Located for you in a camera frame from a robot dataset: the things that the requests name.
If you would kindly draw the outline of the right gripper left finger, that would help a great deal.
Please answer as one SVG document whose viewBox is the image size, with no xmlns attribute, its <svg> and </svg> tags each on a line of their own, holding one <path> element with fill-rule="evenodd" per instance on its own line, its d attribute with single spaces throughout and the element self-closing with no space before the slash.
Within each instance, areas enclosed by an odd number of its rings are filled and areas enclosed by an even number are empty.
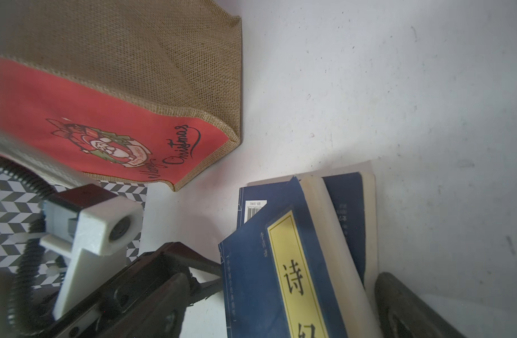
<svg viewBox="0 0 517 338">
<path fill-rule="evenodd" d="M 178 337 L 189 299 L 188 278 L 177 273 L 99 336 Z"/>
</svg>

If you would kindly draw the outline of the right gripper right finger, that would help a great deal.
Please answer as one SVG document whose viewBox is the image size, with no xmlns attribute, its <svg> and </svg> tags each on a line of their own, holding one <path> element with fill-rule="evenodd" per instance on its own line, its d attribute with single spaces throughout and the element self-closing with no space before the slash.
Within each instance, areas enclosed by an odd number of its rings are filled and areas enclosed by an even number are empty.
<svg viewBox="0 0 517 338">
<path fill-rule="evenodd" d="M 463 336 L 392 273 L 379 274 L 375 283 L 375 301 L 384 337 Z"/>
</svg>

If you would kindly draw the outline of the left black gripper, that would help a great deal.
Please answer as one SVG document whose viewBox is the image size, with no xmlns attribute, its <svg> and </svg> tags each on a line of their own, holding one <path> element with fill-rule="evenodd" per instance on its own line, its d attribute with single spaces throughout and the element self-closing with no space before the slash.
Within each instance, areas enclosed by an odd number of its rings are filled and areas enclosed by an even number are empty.
<svg viewBox="0 0 517 338">
<path fill-rule="evenodd" d="M 199 283 L 191 269 L 216 276 Z M 103 284 L 77 307 L 50 325 L 43 337 L 100 337 L 141 301 L 175 274 L 182 273 L 190 286 L 190 304 L 209 298 L 223 289 L 222 268 L 181 242 L 163 246 L 163 252 L 146 253 Z"/>
</svg>

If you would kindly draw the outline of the blue book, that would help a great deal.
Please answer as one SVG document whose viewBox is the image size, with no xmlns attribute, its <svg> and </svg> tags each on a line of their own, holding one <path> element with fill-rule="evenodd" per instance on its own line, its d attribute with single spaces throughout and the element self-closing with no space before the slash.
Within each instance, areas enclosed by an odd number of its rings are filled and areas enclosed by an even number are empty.
<svg viewBox="0 0 517 338">
<path fill-rule="evenodd" d="M 319 176 L 293 177 L 219 244 L 229 337 L 380 337 Z"/>
</svg>

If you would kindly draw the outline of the blue book barcode back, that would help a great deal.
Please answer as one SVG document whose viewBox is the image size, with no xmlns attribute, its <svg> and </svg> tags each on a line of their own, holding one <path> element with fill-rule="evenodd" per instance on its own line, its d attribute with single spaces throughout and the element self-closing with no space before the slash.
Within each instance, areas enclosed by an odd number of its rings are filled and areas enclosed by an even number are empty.
<svg viewBox="0 0 517 338">
<path fill-rule="evenodd" d="M 277 197 L 286 182 L 308 175 L 319 176 L 326 184 L 366 296 L 377 313 L 374 292 L 379 274 L 376 180 L 369 161 L 248 183 L 239 191 L 237 227 L 241 228 Z"/>
</svg>

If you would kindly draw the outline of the red burlap canvas bag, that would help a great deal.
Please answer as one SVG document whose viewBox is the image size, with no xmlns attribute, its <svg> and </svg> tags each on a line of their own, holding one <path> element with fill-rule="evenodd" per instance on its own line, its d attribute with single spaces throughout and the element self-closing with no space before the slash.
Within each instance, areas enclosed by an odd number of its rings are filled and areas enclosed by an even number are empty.
<svg viewBox="0 0 517 338">
<path fill-rule="evenodd" d="M 214 1 L 0 1 L 0 155 L 172 190 L 240 146 L 242 20 Z"/>
</svg>

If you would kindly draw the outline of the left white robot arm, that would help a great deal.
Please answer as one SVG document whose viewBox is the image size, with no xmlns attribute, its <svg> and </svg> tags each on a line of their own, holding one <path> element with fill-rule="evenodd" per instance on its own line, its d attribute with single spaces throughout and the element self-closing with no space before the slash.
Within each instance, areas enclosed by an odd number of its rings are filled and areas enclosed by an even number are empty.
<svg viewBox="0 0 517 338">
<path fill-rule="evenodd" d="M 12 337 L 178 337 L 221 291 L 220 264 L 180 242 L 128 262 L 143 208 L 0 131 L 0 172 L 40 198 L 8 295 Z"/>
</svg>

